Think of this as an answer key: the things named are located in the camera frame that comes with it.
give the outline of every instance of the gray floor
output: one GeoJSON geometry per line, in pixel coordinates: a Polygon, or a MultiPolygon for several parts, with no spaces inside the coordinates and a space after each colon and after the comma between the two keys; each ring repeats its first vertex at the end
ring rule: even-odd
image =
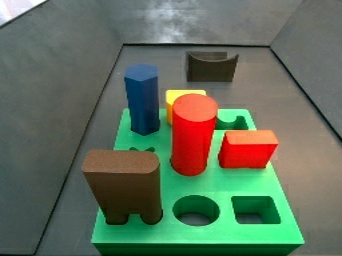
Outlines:
{"type": "Polygon", "coordinates": [[[320,113],[269,48],[126,46],[93,116],[71,174],[39,247],[39,255],[97,255],[91,234],[98,210],[82,162],[90,149],[111,149],[127,106],[125,69],[137,63],[159,67],[161,106],[167,89],[205,89],[221,108],[250,109],[258,129],[281,141],[273,163],[306,239],[293,255],[342,254],[342,148],[320,113]],[[230,83],[188,83],[186,51],[241,54],[230,83]]]}

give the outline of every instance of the blue hexagonal prism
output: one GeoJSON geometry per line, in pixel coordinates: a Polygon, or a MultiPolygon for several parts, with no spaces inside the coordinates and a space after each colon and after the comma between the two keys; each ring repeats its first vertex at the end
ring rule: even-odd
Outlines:
{"type": "Polygon", "coordinates": [[[126,93],[131,114],[131,130],[141,135],[157,132],[159,121],[158,68],[137,64],[126,68],[126,93]]]}

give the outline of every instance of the circular hole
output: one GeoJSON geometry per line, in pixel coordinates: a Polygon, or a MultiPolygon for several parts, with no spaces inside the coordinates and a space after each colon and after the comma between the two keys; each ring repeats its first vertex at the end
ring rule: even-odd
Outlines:
{"type": "Polygon", "coordinates": [[[174,215],[190,226],[206,226],[218,219],[220,206],[205,196],[186,196],[174,205],[174,215]]]}

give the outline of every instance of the toy block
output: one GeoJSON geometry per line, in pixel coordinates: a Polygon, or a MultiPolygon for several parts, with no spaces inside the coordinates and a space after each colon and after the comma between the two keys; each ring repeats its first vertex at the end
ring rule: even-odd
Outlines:
{"type": "MultiPolygon", "coordinates": [[[[249,168],[224,169],[218,153],[226,130],[216,130],[208,171],[193,177],[179,175],[170,164],[174,126],[166,121],[166,109],[161,109],[159,116],[159,131],[145,137],[130,130],[126,109],[115,149],[155,148],[163,218],[155,225],[146,225],[139,215],[133,214],[126,225],[109,225],[99,210],[93,244],[101,254],[289,255],[305,241],[273,164],[262,172],[249,168]],[[209,222],[194,226],[185,217],[189,213],[208,217],[209,222]],[[258,221],[250,219],[252,215],[260,217],[258,221]]],[[[249,110],[220,110],[225,122],[234,122],[238,116],[245,118],[246,129],[256,129],[249,110]]]]}
{"type": "Polygon", "coordinates": [[[161,221],[159,158],[153,152],[93,150],[82,169],[107,224],[126,224],[130,214],[141,214],[146,224],[161,221]]]}
{"type": "Polygon", "coordinates": [[[185,94],[202,94],[208,95],[205,90],[167,90],[166,91],[166,117],[167,117],[167,122],[173,125],[173,106],[174,102],[178,97],[181,97],[185,94]]]}
{"type": "Polygon", "coordinates": [[[149,64],[130,66],[125,73],[131,114],[131,130],[149,135],[159,130],[158,68],[149,64]]]}
{"type": "Polygon", "coordinates": [[[186,94],[173,108],[173,156],[175,171],[186,176],[200,175],[208,166],[218,103],[201,94],[186,94]]]}
{"type": "Polygon", "coordinates": [[[188,52],[189,82],[232,82],[240,55],[228,58],[228,52],[188,52]]]}
{"type": "Polygon", "coordinates": [[[278,146],[270,130],[228,131],[220,151],[222,168],[265,168],[278,146]]]}

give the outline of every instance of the square hole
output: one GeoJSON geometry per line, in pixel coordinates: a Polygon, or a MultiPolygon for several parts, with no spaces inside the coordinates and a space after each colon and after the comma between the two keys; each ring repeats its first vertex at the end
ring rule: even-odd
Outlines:
{"type": "Polygon", "coordinates": [[[240,224],[281,224],[280,213],[270,196],[234,196],[232,202],[240,224]]]}

